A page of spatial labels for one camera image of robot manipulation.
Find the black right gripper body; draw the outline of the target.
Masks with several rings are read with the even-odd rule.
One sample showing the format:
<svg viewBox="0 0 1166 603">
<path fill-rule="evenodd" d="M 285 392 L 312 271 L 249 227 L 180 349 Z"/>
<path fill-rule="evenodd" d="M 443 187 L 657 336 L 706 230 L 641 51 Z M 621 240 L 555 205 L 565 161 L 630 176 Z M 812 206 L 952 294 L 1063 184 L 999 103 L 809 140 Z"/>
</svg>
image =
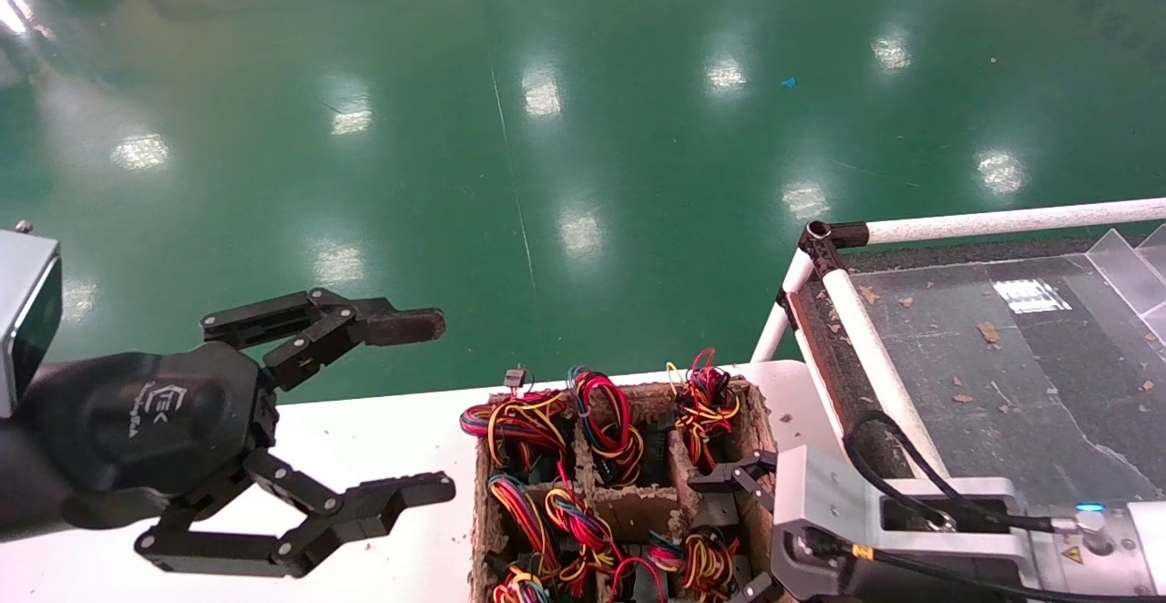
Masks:
<svg viewBox="0 0 1166 603">
<path fill-rule="evenodd" d="M 782 533 L 784 602 L 1002 602 L 1003 595 L 858 558 L 817 558 Z"/>
</svg>

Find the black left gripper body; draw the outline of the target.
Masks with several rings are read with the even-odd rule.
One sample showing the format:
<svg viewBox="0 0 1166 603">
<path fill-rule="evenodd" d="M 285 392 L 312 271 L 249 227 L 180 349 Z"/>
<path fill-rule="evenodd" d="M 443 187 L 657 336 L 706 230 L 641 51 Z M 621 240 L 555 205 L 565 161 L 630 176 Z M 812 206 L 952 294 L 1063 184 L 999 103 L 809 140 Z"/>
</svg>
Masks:
<svg viewBox="0 0 1166 603">
<path fill-rule="evenodd" d="M 22 531 L 108 531 L 271 448 L 260 366 L 225 344 L 47 363 L 20 404 Z"/>
</svg>

